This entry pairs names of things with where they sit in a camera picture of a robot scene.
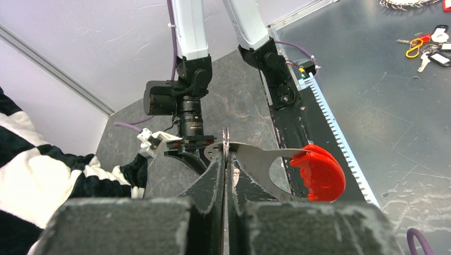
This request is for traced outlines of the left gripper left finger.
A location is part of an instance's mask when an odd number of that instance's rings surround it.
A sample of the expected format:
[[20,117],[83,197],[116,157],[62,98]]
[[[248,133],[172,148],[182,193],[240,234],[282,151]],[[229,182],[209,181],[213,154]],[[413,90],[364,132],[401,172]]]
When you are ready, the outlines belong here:
[[85,198],[64,203],[34,254],[221,254],[224,159],[181,195],[170,198]]

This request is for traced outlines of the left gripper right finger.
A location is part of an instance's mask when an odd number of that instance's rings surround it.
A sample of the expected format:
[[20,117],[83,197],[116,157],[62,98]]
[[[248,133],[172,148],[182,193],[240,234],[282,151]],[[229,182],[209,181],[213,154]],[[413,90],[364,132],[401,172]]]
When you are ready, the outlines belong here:
[[401,254],[390,224],[366,202],[283,202],[232,152],[226,174],[230,254]]

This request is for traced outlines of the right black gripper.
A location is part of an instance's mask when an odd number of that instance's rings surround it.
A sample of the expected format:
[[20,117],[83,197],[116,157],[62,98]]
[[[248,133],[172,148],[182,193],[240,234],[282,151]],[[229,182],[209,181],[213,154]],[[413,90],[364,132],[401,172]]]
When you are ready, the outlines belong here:
[[181,161],[196,174],[202,175],[210,164],[210,159],[204,155],[205,148],[214,144],[215,140],[213,135],[194,135],[168,141],[164,155]]

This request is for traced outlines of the metal key holder red handle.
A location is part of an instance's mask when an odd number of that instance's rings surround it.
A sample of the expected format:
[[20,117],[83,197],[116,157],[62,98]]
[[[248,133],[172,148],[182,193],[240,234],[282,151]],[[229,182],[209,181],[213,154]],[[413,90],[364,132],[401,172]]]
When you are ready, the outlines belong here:
[[310,144],[301,148],[262,149],[232,142],[229,129],[222,142],[204,150],[208,160],[224,160],[224,237],[229,254],[246,250],[245,208],[258,202],[333,202],[345,191],[344,170],[327,150]]

